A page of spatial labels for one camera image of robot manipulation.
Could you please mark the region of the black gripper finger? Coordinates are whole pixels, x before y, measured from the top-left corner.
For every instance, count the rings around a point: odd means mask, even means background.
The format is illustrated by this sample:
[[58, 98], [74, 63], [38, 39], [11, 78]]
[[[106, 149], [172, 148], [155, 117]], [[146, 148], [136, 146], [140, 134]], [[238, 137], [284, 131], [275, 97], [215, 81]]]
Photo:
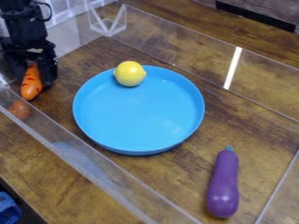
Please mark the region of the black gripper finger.
[[4, 78], [7, 82], [19, 81], [24, 77], [27, 61], [19, 56], [4, 56]]
[[38, 54], [35, 61], [42, 76], [42, 84], [48, 88], [58, 79], [58, 57], [43, 52]]

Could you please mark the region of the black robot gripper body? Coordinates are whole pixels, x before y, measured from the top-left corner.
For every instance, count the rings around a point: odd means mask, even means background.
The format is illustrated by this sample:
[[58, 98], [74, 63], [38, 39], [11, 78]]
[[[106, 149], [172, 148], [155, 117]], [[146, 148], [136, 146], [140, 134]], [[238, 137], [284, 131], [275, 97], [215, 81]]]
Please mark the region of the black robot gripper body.
[[52, 19], [52, 7], [40, 0], [0, 0], [0, 18], [8, 36], [0, 37], [4, 59], [9, 63], [27, 60], [56, 61], [55, 44], [47, 40], [46, 23]]

